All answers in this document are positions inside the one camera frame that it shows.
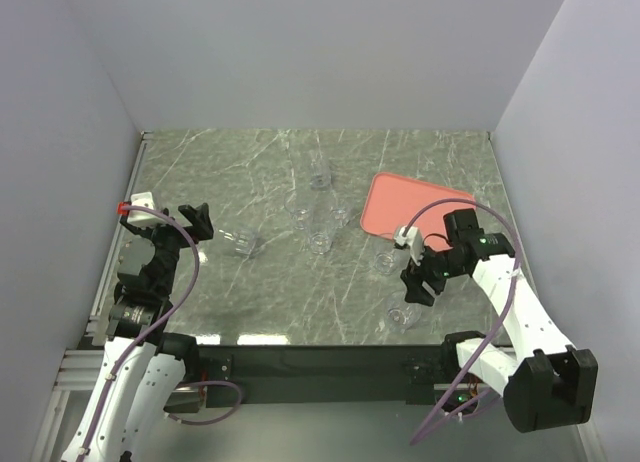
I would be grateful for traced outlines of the clear wine glass front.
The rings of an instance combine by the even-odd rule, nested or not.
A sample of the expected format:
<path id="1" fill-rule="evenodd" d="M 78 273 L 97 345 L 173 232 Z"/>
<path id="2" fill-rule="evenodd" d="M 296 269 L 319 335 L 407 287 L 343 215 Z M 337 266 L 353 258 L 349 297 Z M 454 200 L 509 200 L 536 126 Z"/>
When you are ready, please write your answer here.
<path id="1" fill-rule="evenodd" d="M 385 301 L 386 320 L 393 330 L 400 333 L 413 328 L 422 315 L 421 305 L 408 303 L 404 298 L 403 291 L 395 291 Z"/>

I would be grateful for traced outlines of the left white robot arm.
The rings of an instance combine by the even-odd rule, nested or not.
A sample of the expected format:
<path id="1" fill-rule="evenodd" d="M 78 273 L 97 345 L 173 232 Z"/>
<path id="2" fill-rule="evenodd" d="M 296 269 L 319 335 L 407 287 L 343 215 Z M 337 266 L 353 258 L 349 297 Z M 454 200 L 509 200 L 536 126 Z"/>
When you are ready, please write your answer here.
<path id="1" fill-rule="evenodd" d="M 168 333 L 178 305 L 170 300 L 180 252 L 213 238 L 207 204 L 182 205 L 183 227 L 149 195 L 118 212 L 133 239 L 120 252 L 99 374 L 64 461 L 130 461 L 178 384 L 201 371 L 196 340 Z"/>

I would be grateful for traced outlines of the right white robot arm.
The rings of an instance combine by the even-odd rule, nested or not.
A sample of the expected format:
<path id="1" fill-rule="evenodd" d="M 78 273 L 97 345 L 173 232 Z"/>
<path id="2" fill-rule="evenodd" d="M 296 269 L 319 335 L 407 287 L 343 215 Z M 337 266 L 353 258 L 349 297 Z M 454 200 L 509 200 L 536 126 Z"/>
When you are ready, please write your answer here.
<path id="1" fill-rule="evenodd" d="M 443 217 L 449 247 L 428 247 L 415 224 L 398 228 L 396 247 L 410 253 L 401 273 L 408 304 L 431 306 L 448 280 L 468 276 L 498 315 L 514 352 L 493 346 L 493 335 L 460 332 L 441 345 L 443 375 L 459 384 L 473 375 L 498 394 L 521 432 L 580 425 L 591 418 L 598 363 L 578 349 L 545 311 L 521 271 L 518 252 L 502 233 L 487 233 L 473 209 Z"/>

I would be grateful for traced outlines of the pink plastic tray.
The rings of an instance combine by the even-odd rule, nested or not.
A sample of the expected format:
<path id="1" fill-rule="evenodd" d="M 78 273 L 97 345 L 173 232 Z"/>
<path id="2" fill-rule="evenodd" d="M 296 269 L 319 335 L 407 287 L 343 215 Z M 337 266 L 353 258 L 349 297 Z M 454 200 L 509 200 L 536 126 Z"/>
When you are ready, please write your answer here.
<path id="1" fill-rule="evenodd" d="M 390 239 L 395 230 L 405 226 L 423 207 L 441 199 L 474 201 L 463 191 L 389 172 L 379 172 L 371 182 L 360 227 L 370 235 Z"/>

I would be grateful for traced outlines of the clear square glass lying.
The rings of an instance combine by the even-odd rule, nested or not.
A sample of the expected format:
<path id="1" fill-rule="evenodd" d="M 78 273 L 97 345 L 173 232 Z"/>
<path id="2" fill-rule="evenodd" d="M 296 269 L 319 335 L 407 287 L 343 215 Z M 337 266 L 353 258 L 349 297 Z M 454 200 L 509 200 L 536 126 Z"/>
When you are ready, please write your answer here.
<path id="1" fill-rule="evenodd" d="M 251 257 L 257 247 L 259 235 L 253 229 L 237 228 L 219 230 L 225 251 L 229 254 Z"/>

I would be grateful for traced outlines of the tall clear glass far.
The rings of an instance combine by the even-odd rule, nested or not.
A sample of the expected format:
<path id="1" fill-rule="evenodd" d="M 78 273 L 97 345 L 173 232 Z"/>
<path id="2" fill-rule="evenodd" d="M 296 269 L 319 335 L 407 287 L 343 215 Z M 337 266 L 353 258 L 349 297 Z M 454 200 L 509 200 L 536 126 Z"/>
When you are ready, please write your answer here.
<path id="1" fill-rule="evenodd" d="M 332 170 L 329 159 L 318 150 L 307 152 L 309 186 L 312 190 L 326 190 L 332 185 Z"/>

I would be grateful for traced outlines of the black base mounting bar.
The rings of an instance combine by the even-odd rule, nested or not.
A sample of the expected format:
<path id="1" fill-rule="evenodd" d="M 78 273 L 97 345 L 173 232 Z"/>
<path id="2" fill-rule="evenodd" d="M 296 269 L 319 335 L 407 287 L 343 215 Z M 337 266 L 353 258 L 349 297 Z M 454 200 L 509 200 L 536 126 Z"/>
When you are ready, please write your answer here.
<path id="1" fill-rule="evenodd" d="M 457 370 L 439 345 L 197 345 L 163 351 L 185 363 L 182 383 L 207 408 L 245 404 L 400 401 L 433 405 Z"/>

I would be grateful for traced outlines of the aluminium rail frame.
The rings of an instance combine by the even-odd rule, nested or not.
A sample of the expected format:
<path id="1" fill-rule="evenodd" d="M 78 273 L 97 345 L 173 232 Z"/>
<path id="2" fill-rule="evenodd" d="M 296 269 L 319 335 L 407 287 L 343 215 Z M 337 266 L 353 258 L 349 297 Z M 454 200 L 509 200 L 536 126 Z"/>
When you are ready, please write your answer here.
<path id="1" fill-rule="evenodd" d="M 111 276 L 114 273 L 123 235 L 124 229 L 117 225 L 84 333 L 77 346 L 66 350 L 61 360 L 43 422 L 30 456 L 32 461 L 59 459 L 61 450 L 66 447 L 75 430 L 73 421 L 80 419 L 83 413 L 77 407 L 76 399 L 90 393 L 93 389 L 102 357 L 103 338 L 98 334 L 104 328 L 101 315 L 105 307 L 112 303 L 109 292 Z"/>

